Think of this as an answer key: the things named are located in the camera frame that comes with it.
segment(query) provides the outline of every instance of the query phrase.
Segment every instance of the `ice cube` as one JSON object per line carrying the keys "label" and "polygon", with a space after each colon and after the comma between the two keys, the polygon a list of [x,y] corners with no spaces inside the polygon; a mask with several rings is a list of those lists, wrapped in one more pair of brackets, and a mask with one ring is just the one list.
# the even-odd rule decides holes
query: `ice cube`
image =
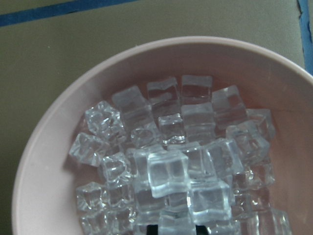
{"label": "ice cube", "polygon": [[267,187],[258,190],[250,190],[249,193],[253,211],[265,211],[270,207],[269,189]]}
{"label": "ice cube", "polygon": [[153,121],[151,105],[137,86],[112,95],[112,101],[121,112],[121,120],[128,132]]}
{"label": "ice cube", "polygon": [[137,149],[134,153],[134,161],[137,168],[136,181],[140,181],[142,184],[149,184],[147,161],[150,153],[163,152],[164,149],[160,144]]}
{"label": "ice cube", "polygon": [[221,178],[227,185],[229,186],[229,195],[228,195],[228,202],[232,206],[235,204],[235,194],[233,191],[233,176],[232,175],[226,175]]}
{"label": "ice cube", "polygon": [[103,181],[110,184],[127,184],[132,180],[130,162],[124,153],[118,152],[101,160],[98,173]]}
{"label": "ice cube", "polygon": [[149,82],[147,90],[155,120],[161,116],[180,113],[180,97],[176,78],[170,77],[163,81]]}
{"label": "ice cube", "polygon": [[172,212],[188,210],[187,193],[177,192],[166,196],[166,209]]}
{"label": "ice cube", "polygon": [[196,225],[188,210],[173,212],[162,210],[158,222],[158,235],[196,235]]}
{"label": "ice cube", "polygon": [[211,221],[204,225],[209,235],[242,235],[240,222],[236,220]]}
{"label": "ice cube", "polygon": [[108,204],[112,209],[123,208],[134,203],[134,188],[129,184],[107,184]]}
{"label": "ice cube", "polygon": [[253,234],[292,235],[287,213],[274,208],[257,212],[258,223],[250,226]]}
{"label": "ice cube", "polygon": [[188,157],[178,150],[149,154],[148,177],[153,197],[186,192],[190,189]]}
{"label": "ice cube", "polygon": [[247,120],[246,107],[237,86],[230,86],[212,93],[217,132],[223,132],[229,125]]}
{"label": "ice cube", "polygon": [[246,166],[243,173],[234,175],[233,187],[236,192],[257,190],[275,182],[272,164],[268,157],[258,164]]}
{"label": "ice cube", "polygon": [[183,75],[181,98],[183,104],[200,104],[211,101],[212,77]]}
{"label": "ice cube", "polygon": [[112,224],[108,221],[107,211],[92,211],[80,217],[85,235],[109,235]]}
{"label": "ice cube", "polygon": [[147,235],[147,225],[134,224],[134,235]]}
{"label": "ice cube", "polygon": [[154,198],[149,185],[134,184],[136,206],[139,212],[160,212],[165,207],[165,198]]}
{"label": "ice cube", "polygon": [[233,140],[219,138],[205,145],[204,150],[212,159],[218,177],[223,178],[244,171],[238,147]]}
{"label": "ice cube", "polygon": [[247,109],[248,118],[256,124],[264,139],[270,141],[275,136],[275,127],[269,109]]}
{"label": "ice cube", "polygon": [[131,139],[136,148],[143,148],[160,143],[161,133],[153,121],[132,130]]}
{"label": "ice cube", "polygon": [[182,105],[181,113],[189,142],[198,141],[204,144],[215,139],[214,112],[211,103]]}
{"label": "ice cube", "polygon": [[108,196],[104,185],[90,182],[76,188],[77,209],[88,212],[96,211],[107,207]]}
{"label": "ice cube", "polygon": [[235,195],[235,204],[231,206],[234,219],[247,218],[252,216],[251,196],[249,193]]}
{"label": "ice cube", "polygon": [[229,220],[231,208],[228,195],[229,186],[222,180],[191,184],[187,201],[194,222],[202,225],[215,220]]}
{"label": "ice cube", "polygon": [[136,152],[135,148],[128,148],[125,153],[126,159],[130,163],[130,174],[132,175],[132,178],[137,176],[137,166],[134,158],[134,154]]}
{"label": "ice cube", "polygon": [[112,224],[112,234],[132,234],[135,220],[136,210],[133,206],[108,211],[108,222]]}
{"label": "ice cube", "polygon": [[211,179],[216,180],[216,172],[210,156],[203,153],[203,147],[198,142],[185,144],[172,144],[168,150],[180,150],[188,156],[188,174],[191,179]]}
{"label": "ice cube", "polygon": [[99,137],[79,133],[69,150],[69,154],[81,163],[99,166],[100,158],[103,157],[109,149],[110,145],[103,142]]}
{"label": "ice cube", "polygon": [[226,137],[233,138],[239,148],[240,158],[244,165],[261,162],[268,154],[269,142],[258,132],[253,121],[228,126]]}
{"label": "ice cube", "polygon": [[101,101],[85,111],[85,119],[90,132],[101,138],[110,140],[112,133],[117,133],[117,129],[119,130],[118,138],[125,135],[120,112],[106,101]]}
{"label": "ice cube", "polygon": [[180,114],[159,117],[158,126],[164,145],[185,142],[185,131]]}

